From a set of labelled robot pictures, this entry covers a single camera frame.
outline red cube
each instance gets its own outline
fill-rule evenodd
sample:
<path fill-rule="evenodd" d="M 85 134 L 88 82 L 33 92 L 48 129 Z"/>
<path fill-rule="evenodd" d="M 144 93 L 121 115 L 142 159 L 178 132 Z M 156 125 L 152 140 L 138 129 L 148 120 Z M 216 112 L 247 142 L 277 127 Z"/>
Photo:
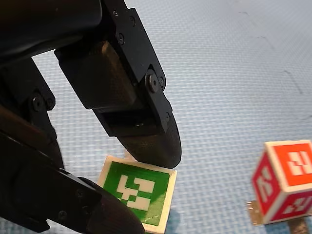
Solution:
<path fill-rule="evenodd" d="M 264 224 L 307 215 L 312 205 L 311 142 L 266 142 L 252 185 Z"/>

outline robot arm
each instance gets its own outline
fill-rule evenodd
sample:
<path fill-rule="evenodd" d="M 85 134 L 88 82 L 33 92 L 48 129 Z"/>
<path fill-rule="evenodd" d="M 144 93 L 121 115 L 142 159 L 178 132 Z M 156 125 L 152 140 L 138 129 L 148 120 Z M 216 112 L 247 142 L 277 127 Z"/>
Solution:
<path fill-rule="evenodd" d="M 55 98 L 31 59 L 56 49 L 108 135 L 138 161 L 173 168 L 181 144 L 166 79 L 135 9 L 123 0 L 11 0 L 0 11 L 0 216 L 36 232 L 50 219 L 81 233 L 144 233 L 121 202 L 64 170 L 47 115 Z"/>

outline rubber gripper pad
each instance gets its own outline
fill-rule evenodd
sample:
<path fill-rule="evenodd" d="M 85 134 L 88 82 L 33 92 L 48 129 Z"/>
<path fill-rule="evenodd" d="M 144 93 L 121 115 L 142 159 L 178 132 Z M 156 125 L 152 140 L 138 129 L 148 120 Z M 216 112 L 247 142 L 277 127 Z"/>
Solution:
<path fill-rule="evenodd" d="M 136 215 L 116 197 L 85 178 L 80 178 L 102 194 L 88 223 L 88 234 L 144 234 Z"/>
<path fill-rule="evenodd" d="M 118 137 L 118 140 L 139 162 L 174 168 L 181 161 L 180 135 L 173 115 L 164 134 Z"/>

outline light blue floor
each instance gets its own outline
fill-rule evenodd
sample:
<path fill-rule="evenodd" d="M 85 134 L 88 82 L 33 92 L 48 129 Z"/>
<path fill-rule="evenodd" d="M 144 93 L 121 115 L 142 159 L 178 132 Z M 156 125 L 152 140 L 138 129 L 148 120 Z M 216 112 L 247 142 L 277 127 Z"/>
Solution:
<path fill-rule="evenodd" d="M 251 173 L 263 142 L 312 139 L 310 0 L 127 0 L 167 78 L 183 160 L 166 234 L 288 234 L 251 225 Z M 52 53 L 35 58 L 57 98 L 50 113 L 66 169 L 96 181 L 123 155 L 83 108 Z M 71 234 L 54 223 L 47 234 Z M 29 234 L 0 222 L 1 234 Z"/>

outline bolt head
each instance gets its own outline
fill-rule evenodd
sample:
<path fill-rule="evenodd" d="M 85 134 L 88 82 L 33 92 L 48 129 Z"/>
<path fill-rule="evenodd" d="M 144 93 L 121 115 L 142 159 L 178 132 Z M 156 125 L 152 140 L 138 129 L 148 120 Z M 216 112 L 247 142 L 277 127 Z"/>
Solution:
<path fill-rule="evenodd" d="M 118 14 L 117 11 L 113 11 L 113 15 L 114 15 L 115 17 L 118 17 L 118 16 L 119 16 L 119 14 Z"/>
<path fill-rule="evenodd" d="M 118 43 L 120 45 L 123 45 L 125 43 L 125 38 L 123 37 L 123 34 L 121 33 L 118 34 Z"/>
<path fill-rule="evenodd" d="M 148 83 L 149 83 L 149 87 L 152 93 L 156 93 L 158 91 L 158 80 L 157 77 L 155 75 L 149 75 L 148 76 Z"/>

